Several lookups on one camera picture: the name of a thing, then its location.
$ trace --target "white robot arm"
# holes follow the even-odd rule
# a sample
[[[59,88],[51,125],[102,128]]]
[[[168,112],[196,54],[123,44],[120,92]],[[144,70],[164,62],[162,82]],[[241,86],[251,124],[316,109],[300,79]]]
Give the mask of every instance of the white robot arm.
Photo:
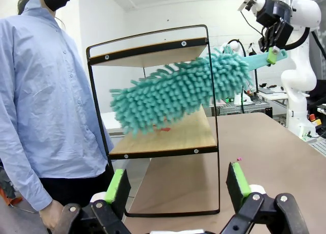
[[[251,10],[257,22],[266,28],[265,38],[259,40],[261,51],[275,46],[290,50],[296,69],[284,71],[281,77],[289,97],[287,127],[303,140],[309,140],[307,135],[314,137],[316,131],[307,119],[307,99],[302,91],[311,91],[316,86],[316,76],[309,61],[309,32],[320,25],[320,8],[312,0],[240,1],[238,10]]]

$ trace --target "top shelf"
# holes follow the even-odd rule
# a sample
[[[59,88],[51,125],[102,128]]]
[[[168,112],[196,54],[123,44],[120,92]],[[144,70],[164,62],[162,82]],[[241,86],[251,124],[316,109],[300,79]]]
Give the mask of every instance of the top shelf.
[[[194,60],[206,48],[206,37],[135,47],[89,59],[90,65],[147,68]]]

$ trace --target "person's neck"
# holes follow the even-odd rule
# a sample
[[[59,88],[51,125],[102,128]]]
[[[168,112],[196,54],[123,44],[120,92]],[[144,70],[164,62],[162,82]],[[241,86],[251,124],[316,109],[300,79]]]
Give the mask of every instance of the person's neck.
[[[49,11],[49,13],[53,16],[53,18],[56,17],[56,12],[52,11],[44,2],[44,0],[40,0],[41,6]]]

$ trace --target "teal handle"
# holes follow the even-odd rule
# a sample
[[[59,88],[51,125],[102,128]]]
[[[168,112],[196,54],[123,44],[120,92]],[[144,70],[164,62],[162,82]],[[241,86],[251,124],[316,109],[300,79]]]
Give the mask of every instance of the teal handle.
[[[277,56],[277,61],[286,59],[287,57],[288,55],[286,50],[282,49]],[[267,59],[268,52],[242,58],[243,61],[249,64],[249,71],[256,70],[266,65],[270,65]]]

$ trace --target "shirt sleeve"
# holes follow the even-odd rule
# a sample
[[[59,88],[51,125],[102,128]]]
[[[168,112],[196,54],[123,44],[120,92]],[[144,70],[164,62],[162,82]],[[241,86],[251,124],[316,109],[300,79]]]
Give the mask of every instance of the shirt sleeve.
[[[31,168],[17,133],[13,37],[8,29],[0,21],[0,158],[12,183],[39,211],[47,207],[52,198]]]

